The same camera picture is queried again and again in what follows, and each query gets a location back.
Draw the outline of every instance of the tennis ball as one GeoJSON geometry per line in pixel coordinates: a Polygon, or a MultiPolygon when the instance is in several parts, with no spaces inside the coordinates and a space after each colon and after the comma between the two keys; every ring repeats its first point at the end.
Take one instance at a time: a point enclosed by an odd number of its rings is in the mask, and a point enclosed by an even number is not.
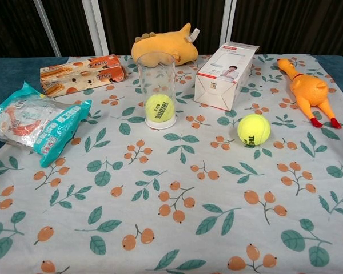
{"type": "Polygon", "coordinates": [[[264,143],[270,134],[269,122],[262,115],[250,114],[238,125],[238,136],[245,144],[257,146],[264,143]]]}
{"type": "Polygon", "coordinates": [[[146,117],[153,122],[165,122],[174,115],[174,103],[165,94],[154,94],[145,105],[146,117]]]}

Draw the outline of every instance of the rubber chicken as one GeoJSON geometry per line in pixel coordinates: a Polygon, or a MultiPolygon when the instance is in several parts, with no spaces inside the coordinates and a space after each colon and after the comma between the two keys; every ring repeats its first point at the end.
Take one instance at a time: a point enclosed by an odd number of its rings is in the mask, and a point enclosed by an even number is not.
{"type": "Polygon", "coordinates": [[[320,78],[298,72],[287,59],[278,59],[277,63],[291,79],[290,89],[296,97],[297,104],[313,126],[322,127],[310,109],[311,106],[317,106],[329,117],[332,127],[342,128],[330,107],[328,85],[320,78]]]}

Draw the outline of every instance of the orange and white box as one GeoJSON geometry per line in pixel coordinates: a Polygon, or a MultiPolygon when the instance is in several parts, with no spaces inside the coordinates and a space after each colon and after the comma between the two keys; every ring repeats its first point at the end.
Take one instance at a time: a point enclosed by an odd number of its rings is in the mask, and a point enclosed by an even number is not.
{"type": "Polygon", "coordinates": [[[107,55],[40,70],[41,85],[48,97],[121,82],[126,74],[117,56],[107,55]]]}
{"type": "Polygon", "coordinates": [[[258,49],[241,43],[223,44],[197,72],[194,100],[230,111],[237,91],[249,77],[258,49]]]}

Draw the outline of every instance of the dark curtain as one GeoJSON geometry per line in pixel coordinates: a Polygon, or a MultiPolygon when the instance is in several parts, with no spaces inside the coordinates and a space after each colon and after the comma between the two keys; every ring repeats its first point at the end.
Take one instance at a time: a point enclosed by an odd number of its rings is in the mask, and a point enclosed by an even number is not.
{"type": "Polygon", "coordinates": [[[94,55],[81,0],[42,0],[62,56],[94,55]]]}
{"type": "Polygon", "coordinates": [[[194,45],[199,54],[218,49],[224,0],[98,0],[109,51],[131,54],[137,36],[177,31],[186,23],[201,30],[194,45]]]}
{"type": "Polygon", "coordinates": [[[0,0],[0,57],[54,56],[33,0],[0,0]]]}
{"type": "Polygon", "coordinates": [[[231,40],[258,53],[343,56],[343,0],[237,0],[231,40]]]}

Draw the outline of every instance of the snack bag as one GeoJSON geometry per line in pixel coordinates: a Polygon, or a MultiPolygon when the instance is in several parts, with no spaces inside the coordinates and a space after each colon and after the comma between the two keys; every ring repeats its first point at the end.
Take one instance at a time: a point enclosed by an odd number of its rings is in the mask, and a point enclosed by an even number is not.
{"type": "Polygon", "coordinates": [[[40,164],[47,167],[60,155],[90,107],[90,100],[82,104],[52,101],[25,82],[0,105],[0,140],[30,147],[43,156],[40,164]]]}

